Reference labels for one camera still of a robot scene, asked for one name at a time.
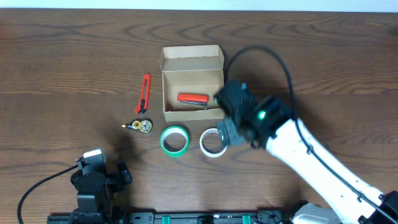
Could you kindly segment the red utility knife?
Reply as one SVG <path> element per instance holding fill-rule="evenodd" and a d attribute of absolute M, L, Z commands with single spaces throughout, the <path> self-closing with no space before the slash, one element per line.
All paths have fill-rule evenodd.
<path fill-rule="evenodd" d="M 146 73 L 142 80 L 142 89 L 139 102 L 135 108 L 136 114 L 144 114 L 148 108 L 151 75 Z"/>

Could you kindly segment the open cardboard box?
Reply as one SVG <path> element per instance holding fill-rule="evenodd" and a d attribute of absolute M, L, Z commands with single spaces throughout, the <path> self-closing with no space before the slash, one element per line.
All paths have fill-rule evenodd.
<path fill-rule="evenodd" d="M 160 55 L 163 114 L 167 122 L 224 118 L 214 94 L 224 86 L 224 55 L 219 45 L 164 47 Z M 180 93 L 206 95 L 206 106 L 182 103 Z"/>

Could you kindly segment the red stapler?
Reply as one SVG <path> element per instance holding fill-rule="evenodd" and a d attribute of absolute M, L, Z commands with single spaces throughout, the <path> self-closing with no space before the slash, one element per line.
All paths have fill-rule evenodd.
<path fill-rule="evenodd" d="M 177 100 L 182 103 L 206 106 L 209 101 L 209 96 L 192 93 L 179 93 L 177 95 Z"/>

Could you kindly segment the black yellow correction tape dispenser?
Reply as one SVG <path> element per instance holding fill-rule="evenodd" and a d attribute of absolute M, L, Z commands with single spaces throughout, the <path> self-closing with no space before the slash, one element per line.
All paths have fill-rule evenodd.
<path fill-rule="evenodd" d="M 122 128 L 147 134 L 153 129 L 153 122 L 150 119 L 134 119 L 130 123 L 122 124 Z"/>

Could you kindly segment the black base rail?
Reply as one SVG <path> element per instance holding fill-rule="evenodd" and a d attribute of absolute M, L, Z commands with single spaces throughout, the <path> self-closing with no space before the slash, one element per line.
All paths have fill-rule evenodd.
<path fill-rule="evenodd" d="M 281 211 L 152 213 L 135 212 L 118 218 L 119 224 L 281 224 L 286 221 Z"/>

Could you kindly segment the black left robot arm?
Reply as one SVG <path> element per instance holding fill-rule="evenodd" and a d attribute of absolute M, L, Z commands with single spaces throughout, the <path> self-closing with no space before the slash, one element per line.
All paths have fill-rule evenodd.
<path fill-rule="evenodd" d="M 70 181 L 77 189 L 78 208 L 68 217 L 69 223 L 128 223 L 128 215 L 113 203 L 114 194 L 132 183 L 124 162 L 109 173 L 102 153 L 87 155 L 76 161 L 78 170 Z"/>

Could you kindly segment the green tape roll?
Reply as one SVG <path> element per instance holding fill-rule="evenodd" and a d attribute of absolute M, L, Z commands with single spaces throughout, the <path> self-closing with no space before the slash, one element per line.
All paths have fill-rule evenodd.
<path fill-rule="evenodd" d="M 180 134 L 181 136 L 183 136 L 185 139 L 184 147 L 182 147 L 181 149 L 177 149 L 176 151 L 172 151 L 171 147 L 166 146 L 166 144 L 165 144 L 166 139 L 171 134 Z M 169 157 L 177 158 L 177 157 L 182 157 L 186 153 L 187 149 L 189 148 L 190 138 L 189 138 L 187 131 L 185 129 L 183 129 L 182 127 L 170 126 L 162 132 L 162 134 L 160 135 L 159 142 L 160 142 L 161 148 L 166 153 L 166 155 L 168 155 Z"/>

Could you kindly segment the white tape roll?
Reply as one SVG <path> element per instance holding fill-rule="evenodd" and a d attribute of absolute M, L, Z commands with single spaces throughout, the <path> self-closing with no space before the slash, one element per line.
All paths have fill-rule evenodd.
<path fill-rule="evenodd" d="M 225 146 L 220 152 L 211 152 L 209 149 L 206 148 L 205 144 L 204 144 L 204 138 L 209 135 L 209 134 L 218 134 L 218 129 L 217 128 L 210 128 L 207 129 L 206 131 L 204 131 L 201 136 L 200 136 L 200 141 L 199 141 L 199 145 L 200 145 L 200 149 L 202 151 L 202 153 L 210 158 L 217 158 L 222 156 L 226 150 L 227 150 L 227 146 Z"/>

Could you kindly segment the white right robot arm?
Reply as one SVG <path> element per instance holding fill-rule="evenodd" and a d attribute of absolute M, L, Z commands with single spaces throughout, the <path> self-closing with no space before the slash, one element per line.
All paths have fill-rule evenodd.
<path fill-rule="evenodd" d="M 352 173 L 322 146 L 285 103 L 267 97 L 215 96 L 237 132 L 288 165 L 330 206 L 300 208 L 290 221 L 397 223 L 397 192 L 382 193 Z"/>

